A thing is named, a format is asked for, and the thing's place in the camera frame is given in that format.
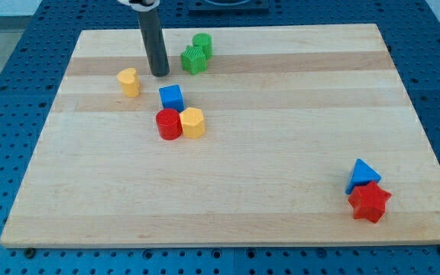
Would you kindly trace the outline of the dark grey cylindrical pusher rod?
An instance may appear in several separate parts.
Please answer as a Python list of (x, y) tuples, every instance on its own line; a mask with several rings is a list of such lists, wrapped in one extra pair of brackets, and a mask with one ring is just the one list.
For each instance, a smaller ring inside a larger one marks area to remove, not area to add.
[(169, 74), (166, 45), (157, 8), (137, 13), (141, 36), (153, 76), (164, 77)]

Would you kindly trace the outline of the white tool mount flange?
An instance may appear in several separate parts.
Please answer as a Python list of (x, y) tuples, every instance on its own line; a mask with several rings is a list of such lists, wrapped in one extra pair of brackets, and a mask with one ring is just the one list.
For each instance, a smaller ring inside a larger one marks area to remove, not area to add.
[(156, 8), (160, 4), (160, 0), (117, 0), (122, 5), (131, 8)]

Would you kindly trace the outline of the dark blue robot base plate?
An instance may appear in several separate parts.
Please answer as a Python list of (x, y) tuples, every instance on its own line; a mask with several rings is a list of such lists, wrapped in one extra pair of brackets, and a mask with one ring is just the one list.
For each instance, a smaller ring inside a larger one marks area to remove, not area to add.
[(269, 12), (268, 0), (185, 0), (190, 14), (206, 14), (209, 12), (236, 13), (236, 12)]

